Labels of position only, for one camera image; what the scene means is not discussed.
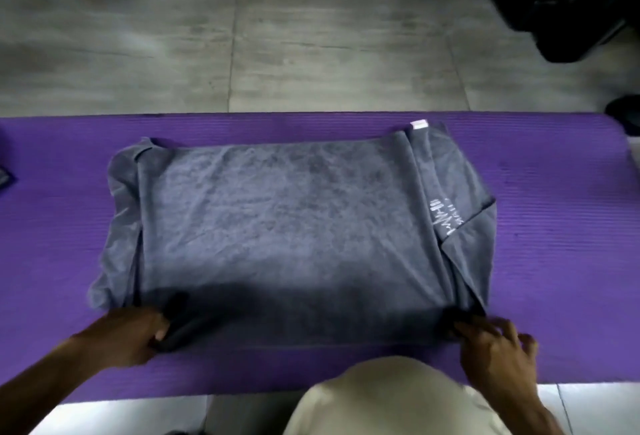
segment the mat ribbed texture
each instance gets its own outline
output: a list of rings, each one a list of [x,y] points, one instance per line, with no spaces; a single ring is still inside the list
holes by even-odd
[[[113,202],[106,167],[150,136],[186,146],[371,138],[443,120],[498,200],[490,310],[540,341],[541,383],[640,381],[640,179],[600,115],[227,114],[0,120],[0,382],[96,317]],[[303,388],[353,363],[416,356],[460,379],[458,350],[342,346],[173,354],[110,370],[70,400]]]

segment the clothing tag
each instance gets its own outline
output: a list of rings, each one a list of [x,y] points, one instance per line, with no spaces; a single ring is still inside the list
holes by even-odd
[[[413,130],[416,131],[417,129],[425,129],[426,127],[428,127],[429,122],[427,122],[423,118],[422,120],[416,120],[415,122],[412,122],[411,125],[413,125]]]

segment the gray t-shirt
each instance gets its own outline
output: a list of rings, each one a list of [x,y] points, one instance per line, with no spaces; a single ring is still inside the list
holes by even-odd
[[[362,141],[143,140],[113,157],[109,188],[90,304],[163,310],[167,350],[431,343],[444,309],[488,300],[495,200],[441,125]]]

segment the tile grout line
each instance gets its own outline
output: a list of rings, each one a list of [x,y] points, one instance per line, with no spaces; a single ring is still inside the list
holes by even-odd
[[[236,25],[238,21],[238,2],[234,0],[234,21],[231,25],[231,57],[229,62],[229,85],[227,89],[227,113],[231,113],[231,78],[234,74],[234,55],[236,51]]]
[[[471,111],[471,104],[469,103],[469,97],[467,96],[467,87],[465,86],[465,82],[462,81],[462,76],[460,76],[460,71],[458,70],[458,64],[456,63],[456,56],[453,53],[453,46],[451,45],[451,41],[449,36],[447,35],[446,30],[444,30],[444,39],[447,43],[447,49],[449,50],[449,54],[451,55],[451,62],[453,63],[453,69],[456,71],[456,76],[458,77],[458,81],[460,82],[460,86],[462,87],[462,93],[465,95],[465,102],[467,103],[467,111]]]
[[[569,424],[569,431],[571,431],[571,435],[573,435],[573,427],[571,426],[571,418],[569,418],[569,412],[566,410],[566,405],[564,404],[564,398],[562,398],[562,391],[560,390],[560,385],[556,384],[556,389],[558,390],[558,396],[560,397],[560,403],[562,403],[562,408],[564,410],[564,416],[566,417],[566,422]]]

